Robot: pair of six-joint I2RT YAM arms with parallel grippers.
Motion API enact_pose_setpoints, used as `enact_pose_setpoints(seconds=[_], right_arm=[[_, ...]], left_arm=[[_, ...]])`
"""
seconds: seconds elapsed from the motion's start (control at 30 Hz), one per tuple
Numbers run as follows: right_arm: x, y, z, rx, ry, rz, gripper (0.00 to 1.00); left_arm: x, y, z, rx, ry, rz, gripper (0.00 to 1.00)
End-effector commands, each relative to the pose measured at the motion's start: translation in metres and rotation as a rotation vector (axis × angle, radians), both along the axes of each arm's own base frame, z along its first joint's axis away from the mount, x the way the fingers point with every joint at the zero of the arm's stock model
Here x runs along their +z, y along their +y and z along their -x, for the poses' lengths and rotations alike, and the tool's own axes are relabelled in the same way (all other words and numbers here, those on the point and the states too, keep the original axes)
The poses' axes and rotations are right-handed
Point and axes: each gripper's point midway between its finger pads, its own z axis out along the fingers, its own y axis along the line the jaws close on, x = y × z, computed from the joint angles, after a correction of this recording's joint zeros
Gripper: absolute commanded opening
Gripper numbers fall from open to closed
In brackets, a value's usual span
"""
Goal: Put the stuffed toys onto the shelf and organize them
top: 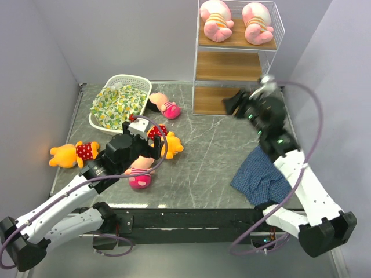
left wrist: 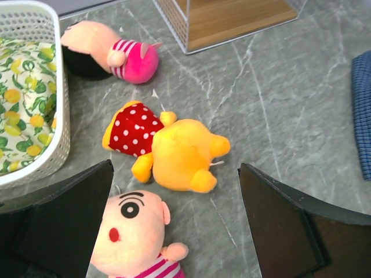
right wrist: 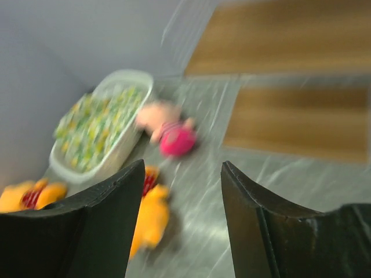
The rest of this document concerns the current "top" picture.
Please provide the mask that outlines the pink striped doll front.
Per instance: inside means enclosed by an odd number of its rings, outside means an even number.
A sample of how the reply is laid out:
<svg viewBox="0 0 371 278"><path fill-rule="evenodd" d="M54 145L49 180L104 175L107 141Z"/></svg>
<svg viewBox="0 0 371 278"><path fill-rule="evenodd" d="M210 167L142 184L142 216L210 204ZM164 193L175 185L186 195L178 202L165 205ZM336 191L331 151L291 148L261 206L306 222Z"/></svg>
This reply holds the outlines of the pink striped doll front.
<svg viewBox="0 0 371 278"><path fill-rule="evenodd" d="M151 170L152 164L155 162L154 159L142 158L136 160L131 166L124 172L125 175L135 175L135 177L128 178L128 184L133 189L142 189L150 186L151 174L143 174L146 171Z"/></svg>

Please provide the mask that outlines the pink pig plush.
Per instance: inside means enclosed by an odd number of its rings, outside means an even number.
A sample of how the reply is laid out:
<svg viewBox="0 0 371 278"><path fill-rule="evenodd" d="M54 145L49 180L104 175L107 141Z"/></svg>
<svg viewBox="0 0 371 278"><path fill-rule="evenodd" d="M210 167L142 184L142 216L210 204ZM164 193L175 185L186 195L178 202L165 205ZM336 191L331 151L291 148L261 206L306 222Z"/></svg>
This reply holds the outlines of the pink pig plush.
<svg viewBox="0 0 371 278"><path fill-rule="evenodd" d="M232 35L234 22L229 7L224 1L209 0L199 8L204 22L203 32L213 42L222 42Z"/></svg>
<svg viewBox="0 0 371 278"><path fill-rule="evenodd" d="M273 40L270 13L266 6L251 2L242 9L245 25L245 39L252 45L262 45Z"/></svg>

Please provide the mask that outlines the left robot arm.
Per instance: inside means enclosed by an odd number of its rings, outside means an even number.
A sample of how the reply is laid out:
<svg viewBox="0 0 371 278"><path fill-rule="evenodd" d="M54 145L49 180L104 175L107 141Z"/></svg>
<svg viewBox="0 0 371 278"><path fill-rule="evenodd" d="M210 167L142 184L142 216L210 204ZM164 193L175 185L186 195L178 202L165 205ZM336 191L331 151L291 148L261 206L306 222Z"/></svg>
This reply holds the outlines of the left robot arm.
<svg viewBox="0 0 371 278"><path fill-rule="evenodd" d="M140 156L158 160L163 145L160 136L155 136L151 146L147 136L123 124L122 133L113 136L96 159L60 192L17 219L6 217L1 221L1 252L8 253L19 272L25 272L38 265L51 249L74 237L115 231L116 214L105 202L94 204L78 216L68 215L123 178L125 170Z"/></svg>

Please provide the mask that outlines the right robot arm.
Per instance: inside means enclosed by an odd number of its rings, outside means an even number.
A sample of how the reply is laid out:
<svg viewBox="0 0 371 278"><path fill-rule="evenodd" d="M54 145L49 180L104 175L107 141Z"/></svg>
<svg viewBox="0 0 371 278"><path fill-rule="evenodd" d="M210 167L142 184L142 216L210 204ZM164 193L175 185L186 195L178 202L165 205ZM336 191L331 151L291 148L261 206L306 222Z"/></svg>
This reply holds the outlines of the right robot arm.
<svg viewBox="0 0 371 278"><path fill-rule="evenodd" d="M309 155L284 127L284 103L253 98L245 90L222 103L227 115L247 119L259 135L259 145L231 181L261 211L253 218L255 227L274 226L296 237L313 258L346 244L357 218L340 208L311 170Z"/></svg>

